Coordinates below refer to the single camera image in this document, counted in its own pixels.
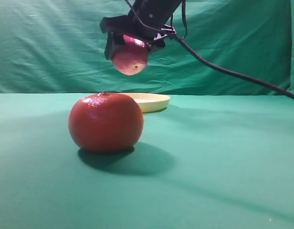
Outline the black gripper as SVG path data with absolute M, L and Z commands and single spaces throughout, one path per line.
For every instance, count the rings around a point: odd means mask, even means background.
M 173 26 L 166 25 L 184 0 L 136 0 L 126 1 L 130 10 L 127 15 L 104 17 L 100 22 L 102 33 L 107 34 L 105 58 L 111 60 L 114 54 L 125 47 L 123 35 L 145 41 L 148 55 L 165 48 L 164 37 L 176 35 Z

